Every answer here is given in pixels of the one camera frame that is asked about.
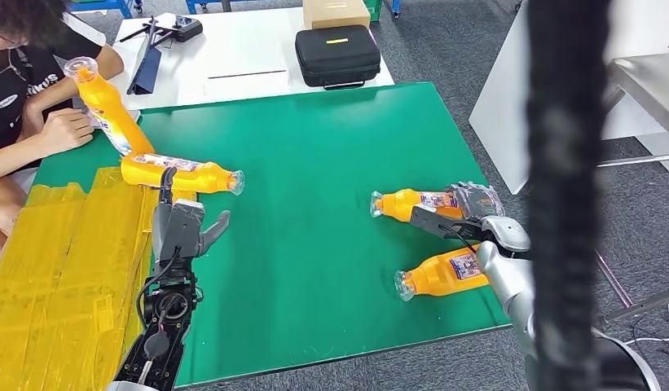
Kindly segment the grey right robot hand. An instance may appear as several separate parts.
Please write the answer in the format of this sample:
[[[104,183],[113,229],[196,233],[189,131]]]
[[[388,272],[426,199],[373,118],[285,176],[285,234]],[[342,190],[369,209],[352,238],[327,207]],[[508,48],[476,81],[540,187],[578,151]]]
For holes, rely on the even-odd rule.
[[[493,188],[474,182],[458,182],[446,190],[455,198],[464,220],[479,222],[487,216],[504,216],[504,206]]]

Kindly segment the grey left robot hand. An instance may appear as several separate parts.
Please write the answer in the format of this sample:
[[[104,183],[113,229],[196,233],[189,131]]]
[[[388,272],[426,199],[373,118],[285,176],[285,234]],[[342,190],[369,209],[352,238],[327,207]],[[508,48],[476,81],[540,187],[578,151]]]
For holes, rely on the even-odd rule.
[[[172,185],[177,170],[173,167],[161,175],[158,204],[152,215],[152,250],[158,265],[174,257],[195,258],[205,255],[230,224],[231,212],[222,211],[207,230],[201,230],[205,207],[185,199],[173,200]]]

